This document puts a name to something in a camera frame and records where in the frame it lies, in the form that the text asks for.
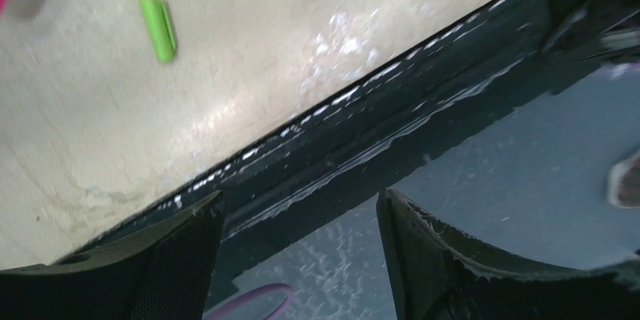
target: green plastic piece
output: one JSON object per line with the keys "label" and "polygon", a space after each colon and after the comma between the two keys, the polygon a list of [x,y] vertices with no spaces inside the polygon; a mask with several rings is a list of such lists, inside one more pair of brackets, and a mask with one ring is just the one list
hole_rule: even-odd
{"label": "green plastic piece", "polygon": [[149,30],[155,56],[166,63],[174,60],[176,39],[171,24],[167,2],[164,0],[138,0],[146,28]]}

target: wet gray surface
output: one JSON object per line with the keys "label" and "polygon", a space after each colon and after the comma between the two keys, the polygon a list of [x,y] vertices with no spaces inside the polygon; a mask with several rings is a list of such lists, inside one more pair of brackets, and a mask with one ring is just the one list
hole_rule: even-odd
{"label": "wet gray surface", "polygon": [[499,248],[589,269],[640,248],[640,211],[605,201],[640,146],[640,73],[592,74],[495,122],[394,188]]}
{"label": "wet gray surface", "polygon": [[[640,72],[613,78],[601,71],[425,158],[393,187],[499,248],[588,269],[640,248],[640,210],[605,201],[609,169],[639,146]],[[369,199],[235,285],[241,293],[273,282],[294,286],[297,298],[282,318],[395,318],[374,206]],[[266,297],[228,318],[262,319],[280,301]]]}

